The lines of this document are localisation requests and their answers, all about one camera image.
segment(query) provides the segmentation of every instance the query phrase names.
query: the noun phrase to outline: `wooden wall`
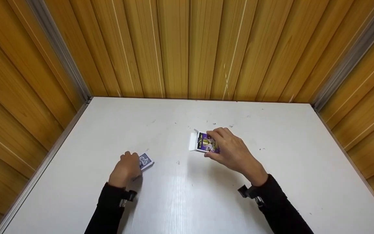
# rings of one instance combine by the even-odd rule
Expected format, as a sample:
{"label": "wooden wall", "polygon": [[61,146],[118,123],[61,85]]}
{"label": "wooden wall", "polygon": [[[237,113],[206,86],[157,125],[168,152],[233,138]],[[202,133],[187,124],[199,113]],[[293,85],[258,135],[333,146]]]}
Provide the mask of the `wooden wall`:
{"label": "wooden wall", "polygon": [[82,104],[26,2],[0,0],[0,218]]}
{"label": "wooden wall", "polygon": [[374,45],[320,113],[374,190]]}
{"label": "wooden wall", "polygon": [[312,102],[374,0],[46,0],[95,96]]}

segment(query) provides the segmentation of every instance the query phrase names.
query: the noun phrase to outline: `finger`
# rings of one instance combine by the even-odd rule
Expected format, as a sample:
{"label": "finger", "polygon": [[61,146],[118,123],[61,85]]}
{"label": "finger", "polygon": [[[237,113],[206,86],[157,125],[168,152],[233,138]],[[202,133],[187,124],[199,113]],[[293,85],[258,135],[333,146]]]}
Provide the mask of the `finger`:
{"label": "finger", "polygon": [[230,131],[230,129],[228,129],[227,127],[224,128],[224,130],[226,131],[227,135],[231,136],[231,137],[235,137],[235,135],[233,135],[233,133]]}
{"label": "finger", "polygon": [[206,132],[209,136],[211,136],[212,138],[214,138],[219,144],[220,142],[223,140],[223,137],[217,133],[217,132],[214,132],[214,131],[207,131]]}
{"label": "finger", "polygon": [[214,132],[217,132],[219,135],[221,135],[223,138],[226,138],[228,136],[228,133],[226,130],[222,127],[218,127],[217,129],[213,130]]}
{"label": "finger", "polygon": [[220,154],[217,154],[217,153],[214,153],[214,152],[205,153],[205,157],[206,158],[211,158],[214,161],[217,161],[218,163],[221,163],[221,161],[222,161],[222,158],[221,158]]}

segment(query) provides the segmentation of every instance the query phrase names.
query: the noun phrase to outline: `right hand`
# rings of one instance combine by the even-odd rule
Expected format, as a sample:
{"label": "right hand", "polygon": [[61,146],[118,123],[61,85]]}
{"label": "right hand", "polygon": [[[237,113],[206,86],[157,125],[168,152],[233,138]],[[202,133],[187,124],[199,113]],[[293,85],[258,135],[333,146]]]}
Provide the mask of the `right hand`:
{"label": "right hand", "polygon": [[207,131],[207,134],[216,140],[220,154],[207,152],[205,157],[241,173],[254,186],[261,186],[266,182],[268,174],[261,163],[252,156],[242,139],[233,135],[228,128],[222,127]]}

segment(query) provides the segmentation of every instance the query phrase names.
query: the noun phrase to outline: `card deck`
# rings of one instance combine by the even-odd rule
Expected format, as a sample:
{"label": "card deck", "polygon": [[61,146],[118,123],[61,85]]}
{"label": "card deck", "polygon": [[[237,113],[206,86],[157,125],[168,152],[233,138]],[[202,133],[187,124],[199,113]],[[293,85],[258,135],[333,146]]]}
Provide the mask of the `card deck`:
{"label": "card deck", "polygon": [[194,129],[195,133],[190,135],[189,150],[196,150],[200,152],[215,152],[220,153],[220,148],[217,142],[205,132],[199,132]]}
{"label": "card deck", "polygon": [[146,153],[143,153],[139,156],[139,168],[141,169],[141,171],[144,171],[153,164],[154,161],[152,161]]}

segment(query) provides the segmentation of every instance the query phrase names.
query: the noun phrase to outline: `black sleeve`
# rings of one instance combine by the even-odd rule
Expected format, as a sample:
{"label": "black sleeve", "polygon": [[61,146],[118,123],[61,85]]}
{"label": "black sleeve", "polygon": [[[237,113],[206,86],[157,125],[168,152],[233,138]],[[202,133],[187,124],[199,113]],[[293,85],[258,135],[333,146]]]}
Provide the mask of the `black sleeve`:
{"label": "black sleeve", "polygon": [[254,195],[260,198],[257,199],[259,209],[275,234],[313,233],[272,175],[268,175],[263,185],[255,187]]}
{"label": "black sleeve", "polygon": [[90,219],[85,234],[116,234],[124,208],[119,207],[125,189],[105,184],[99,196],[98,206]]}

